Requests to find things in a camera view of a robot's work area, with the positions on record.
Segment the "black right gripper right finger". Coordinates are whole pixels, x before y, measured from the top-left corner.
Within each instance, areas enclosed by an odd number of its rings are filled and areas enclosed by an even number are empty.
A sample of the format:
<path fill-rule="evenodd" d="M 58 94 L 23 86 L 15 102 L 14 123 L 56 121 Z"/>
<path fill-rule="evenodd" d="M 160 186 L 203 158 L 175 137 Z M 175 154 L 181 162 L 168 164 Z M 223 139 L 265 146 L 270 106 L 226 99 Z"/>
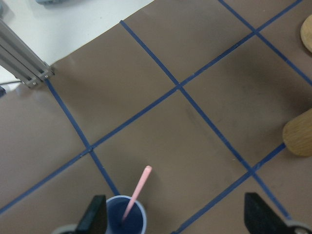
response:
<path fill-rule="evenodd" d="M 257 193 L 245 193 L 244 224 L 250 234 L 293 233 Z"/>

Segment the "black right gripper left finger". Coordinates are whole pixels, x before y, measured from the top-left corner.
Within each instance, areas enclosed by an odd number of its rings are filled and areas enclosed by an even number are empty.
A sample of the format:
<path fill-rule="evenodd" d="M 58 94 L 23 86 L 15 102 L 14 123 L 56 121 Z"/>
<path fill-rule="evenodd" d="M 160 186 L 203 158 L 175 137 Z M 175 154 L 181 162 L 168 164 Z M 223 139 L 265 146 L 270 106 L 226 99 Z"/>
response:
<path fill-rule="evenodd" d="M 106 196 L 96 195 L 76 227 L 77 234 L 104 234 L 107 230 Z"/>

